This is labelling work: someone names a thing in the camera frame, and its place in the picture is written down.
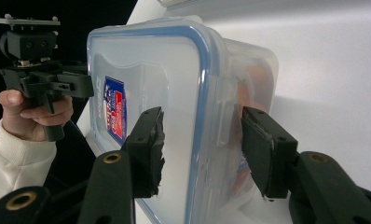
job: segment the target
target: plastic container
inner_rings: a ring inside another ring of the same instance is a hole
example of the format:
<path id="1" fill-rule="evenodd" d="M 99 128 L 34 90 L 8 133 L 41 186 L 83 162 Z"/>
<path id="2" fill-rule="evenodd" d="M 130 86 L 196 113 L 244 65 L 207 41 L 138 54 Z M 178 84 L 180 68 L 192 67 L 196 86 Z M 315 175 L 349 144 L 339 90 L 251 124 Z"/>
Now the plastic container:
<path id="1" fill-rule="evenodd" d="M 254 189 L 240 148 L 241 109 L 269 111 L 275 55 L 224 39 L 194 17 L 94 30 L 88 57 L 91 125 L 101 151 L 119 149 L 146 109 L 164 111 L 159 194 L 138 200 L 150 219 L 240 223 L 235 211 Z"/>

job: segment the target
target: person's arm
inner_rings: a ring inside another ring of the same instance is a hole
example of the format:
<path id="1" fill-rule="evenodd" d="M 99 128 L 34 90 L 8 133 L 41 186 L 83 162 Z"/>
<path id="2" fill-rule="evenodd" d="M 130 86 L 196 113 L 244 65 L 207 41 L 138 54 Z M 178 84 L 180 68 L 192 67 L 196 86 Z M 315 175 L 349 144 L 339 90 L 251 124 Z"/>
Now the person's arm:
<path id="1" fill-rule="evenodd" d="M 55 158 L 54 142 L 47 142 L 43 125 L 67 122 L 72 114 L 71 97 L 54 103 L 55 114 L 44 107 L 29 108 L 19 91 L 2 91 L 0 104 L 0 198 L 15 189 L 42 186 Z"/>

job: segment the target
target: white sleeve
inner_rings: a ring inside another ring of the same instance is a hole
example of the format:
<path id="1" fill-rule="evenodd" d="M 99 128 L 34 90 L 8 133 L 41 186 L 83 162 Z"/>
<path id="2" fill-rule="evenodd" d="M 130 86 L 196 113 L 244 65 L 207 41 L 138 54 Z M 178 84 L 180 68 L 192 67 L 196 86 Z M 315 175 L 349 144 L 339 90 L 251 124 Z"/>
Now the white sleeve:
<path id="1" fill-rule="evenodd" d="M 21 140 L 0 121 L 0 199 L 15 189 L 42 186 L 56 152 L 54 142 Z"/>

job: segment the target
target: hand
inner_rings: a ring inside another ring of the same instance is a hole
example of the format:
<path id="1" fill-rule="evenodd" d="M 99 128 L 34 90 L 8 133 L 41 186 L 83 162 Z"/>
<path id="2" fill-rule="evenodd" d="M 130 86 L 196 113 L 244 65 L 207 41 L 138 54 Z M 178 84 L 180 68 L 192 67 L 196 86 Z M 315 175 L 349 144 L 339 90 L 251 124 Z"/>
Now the hand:
<path id="1" fill-rule="evenodd" d="M 53 103 L 55 114 L 50 114 L 43 106 L 30 108 L 30 102 L 20 91 L 0 92 L 0 104 L 3 107 L 3 128 L 28 141 L 46 141 L 43 125 L 64 125 L 73 115 L 70 96 L 63 96 Z"/>

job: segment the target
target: red and blue label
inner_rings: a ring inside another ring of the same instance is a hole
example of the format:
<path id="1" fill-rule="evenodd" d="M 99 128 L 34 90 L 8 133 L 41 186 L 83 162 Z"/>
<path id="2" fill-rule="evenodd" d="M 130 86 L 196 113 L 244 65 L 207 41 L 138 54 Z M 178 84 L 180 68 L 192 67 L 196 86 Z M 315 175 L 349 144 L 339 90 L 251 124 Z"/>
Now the red and blue label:
<path id="1" fill-rule="evenodd" d="M 124 83 L 106 77 L 103 98 L 107 131 L 122 146 L 127 138 L 127 102 Z"/>

